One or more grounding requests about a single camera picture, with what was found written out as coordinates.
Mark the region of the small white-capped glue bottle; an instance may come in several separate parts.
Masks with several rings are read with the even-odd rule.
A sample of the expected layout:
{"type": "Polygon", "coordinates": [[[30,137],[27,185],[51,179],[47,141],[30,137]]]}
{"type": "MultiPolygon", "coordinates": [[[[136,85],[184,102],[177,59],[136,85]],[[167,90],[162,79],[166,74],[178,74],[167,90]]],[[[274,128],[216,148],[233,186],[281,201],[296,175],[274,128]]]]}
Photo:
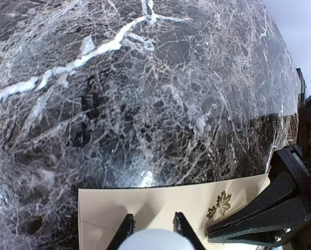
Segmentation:
{"type": "Polygon", "coordinates": [[[138,231],[122,242],[121,250],[193,250],[194,246],[178,233],[164,229],[138,231]]]}

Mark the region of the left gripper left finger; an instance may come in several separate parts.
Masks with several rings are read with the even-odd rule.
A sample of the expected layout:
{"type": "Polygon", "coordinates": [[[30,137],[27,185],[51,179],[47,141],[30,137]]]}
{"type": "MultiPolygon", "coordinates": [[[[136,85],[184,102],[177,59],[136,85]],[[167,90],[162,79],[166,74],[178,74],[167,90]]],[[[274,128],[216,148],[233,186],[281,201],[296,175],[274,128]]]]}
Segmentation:
{"type": "Polygon", "coordinates": [[[134,216],[133,214],[127,214],[114,237],[110,241],[107,250],[118,250],[120,245],[134,233],[134,216]]]}

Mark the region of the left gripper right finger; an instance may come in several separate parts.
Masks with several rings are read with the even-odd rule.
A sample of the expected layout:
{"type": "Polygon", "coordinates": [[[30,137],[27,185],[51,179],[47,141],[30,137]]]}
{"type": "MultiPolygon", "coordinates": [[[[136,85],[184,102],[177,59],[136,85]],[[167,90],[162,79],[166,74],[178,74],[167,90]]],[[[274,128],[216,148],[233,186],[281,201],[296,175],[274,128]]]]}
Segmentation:
{"type": "Polygon", "coordinates": [[[189,240],[194,249],[206,250],[182,212],[175,212],[173,231],[189,240]]]}

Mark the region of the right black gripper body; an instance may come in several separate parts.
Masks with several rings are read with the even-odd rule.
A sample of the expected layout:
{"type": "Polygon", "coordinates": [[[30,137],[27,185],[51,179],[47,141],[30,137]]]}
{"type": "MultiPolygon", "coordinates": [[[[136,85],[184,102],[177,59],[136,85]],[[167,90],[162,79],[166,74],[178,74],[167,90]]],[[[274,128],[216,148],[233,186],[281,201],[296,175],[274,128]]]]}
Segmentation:
{"type": "Polygon", "coordinates": [[[302,152],[297,145],[286,146],[273,153],[269,179],[272,182],[278,175],[287,172],[295,184],[292,194],[299,197],[304,207],[285,205],[285,218],[293,216],[299,222],[284,228],[283,249],[311,249],[311,169],[306,167],[302,152]]]}

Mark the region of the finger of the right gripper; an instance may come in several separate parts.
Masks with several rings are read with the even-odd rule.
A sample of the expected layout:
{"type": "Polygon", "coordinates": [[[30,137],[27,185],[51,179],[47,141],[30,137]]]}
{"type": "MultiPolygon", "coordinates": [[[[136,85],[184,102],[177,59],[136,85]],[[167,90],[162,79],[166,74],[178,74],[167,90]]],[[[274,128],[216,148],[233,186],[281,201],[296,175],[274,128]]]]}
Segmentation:
{"type": "Polygon", "coordinates": [[[207,226],[206,234],[210,243],[282,245],[309,224],[311,194],[283,172],[244,208],[207,226]]]}

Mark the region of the brown kraft envelope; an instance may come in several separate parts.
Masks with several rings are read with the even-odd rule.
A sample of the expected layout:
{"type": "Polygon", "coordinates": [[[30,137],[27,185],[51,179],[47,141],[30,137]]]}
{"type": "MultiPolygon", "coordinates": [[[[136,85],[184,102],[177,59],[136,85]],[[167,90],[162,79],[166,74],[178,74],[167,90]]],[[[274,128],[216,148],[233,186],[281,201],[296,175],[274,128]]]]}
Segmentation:
{"type": "Polygon", "coordinates": [[[182,212],[206,249],[256,249],[242,243],[208,243],[205,225],[239,211],[268,184],[262,174],[172,187],[79,189],[79,248],[106,249],[126,214],[134,216],[135,231],[172,230],[175,213],[182,212]]]}

